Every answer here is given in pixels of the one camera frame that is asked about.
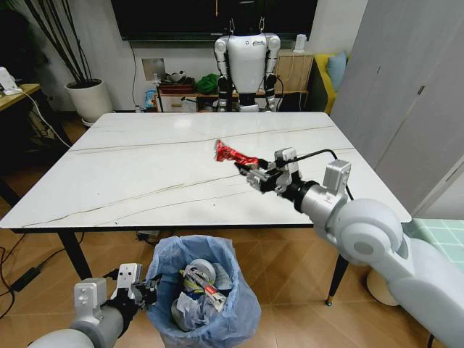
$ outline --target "red snack wrapper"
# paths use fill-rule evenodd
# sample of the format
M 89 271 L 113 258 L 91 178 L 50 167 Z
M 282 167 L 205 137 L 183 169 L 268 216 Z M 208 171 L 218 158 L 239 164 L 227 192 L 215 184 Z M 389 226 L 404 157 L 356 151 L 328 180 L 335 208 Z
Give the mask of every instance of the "red snack wrapper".
M 222 162 L 224 160 L 235 161 L 240 165 L 258 165 L 257 157 L 248 157 L 237 150 L 226 146 L 221 140 L 215 142 L 215 160 Z

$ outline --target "green tablecloth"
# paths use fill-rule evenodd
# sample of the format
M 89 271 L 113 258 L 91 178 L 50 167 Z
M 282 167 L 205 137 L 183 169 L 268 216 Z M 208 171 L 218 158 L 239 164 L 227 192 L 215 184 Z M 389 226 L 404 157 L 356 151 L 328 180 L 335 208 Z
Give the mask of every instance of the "green tablecloth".
M 403 230 L 432 244 L 464 272 L 464 220 L 413 219 Z

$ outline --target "blue cushion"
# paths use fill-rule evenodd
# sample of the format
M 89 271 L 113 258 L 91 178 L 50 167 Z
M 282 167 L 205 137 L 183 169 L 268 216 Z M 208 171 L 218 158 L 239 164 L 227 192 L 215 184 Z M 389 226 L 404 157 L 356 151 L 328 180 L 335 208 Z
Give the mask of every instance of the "blue cushion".
M 335 92 L 340 88 L 341 80 L 345 73 L 345 67 L 347 67 L 347 56 L 345 52 L 330 57 L 327 61 L 327 73 L 331 78 L 333 90 Z

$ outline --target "wooden floor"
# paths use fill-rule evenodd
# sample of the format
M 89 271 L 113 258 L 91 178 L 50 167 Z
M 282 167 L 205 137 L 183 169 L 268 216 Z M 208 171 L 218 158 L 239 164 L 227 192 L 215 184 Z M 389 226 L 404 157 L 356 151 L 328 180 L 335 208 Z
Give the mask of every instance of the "wooden floor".
M 83 132 L 68 121 L 72 140 Z M 24 194 L 47 170 L 28 167 L 4 178 Z M 9 206 L 0 200 L 0 217 Z M 365 288 L 369 268 L 350 265 L 333 307 L 326 297 L 337 253 L 312 229 L 177 231 L 179 236 L 210 234 L 230 238 L 242 272 L 262 306 L 257 335 L 241 347 L 425 347 L 428 333 L 401 307 L 375 301 Z M 20 236 L 0 230 L 0 245 L 11 248 Z M 61 248 L 53 234 L 27 235 L 4 266 L 8 282 Z M 136 240 L 135 231 L 87 233 L 83 251 L 94 276 L 123 262 L 140 262 L 144 270 L 153 247 Z M 0 345 L 25 347 L 39 336 L 66 328 L 73 319 L 73 286 L 78 282 L 67 255 L 51 259 L 43 272 L 17 294 L 8 315 L 0 320 Z M 115 284 L 109 281 L 109 291 Z M 5 288 L 0 285 L 0 293 Z M 0 313 L 9 305 L 0 297 Z M 163 347 L 145 313 L 139 313 L 116 347 Z

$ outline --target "potted plant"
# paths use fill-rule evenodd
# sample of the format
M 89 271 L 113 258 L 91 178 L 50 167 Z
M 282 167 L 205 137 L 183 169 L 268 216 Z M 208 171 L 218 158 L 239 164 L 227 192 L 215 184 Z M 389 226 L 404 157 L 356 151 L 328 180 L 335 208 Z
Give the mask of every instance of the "potted plant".
M 104 81 L 92 76 L 68 0 L 25 0 L 25 3 L 73 76 L 74 81 L 65 88 L 84 125 L 92 126 L 113 108 Z

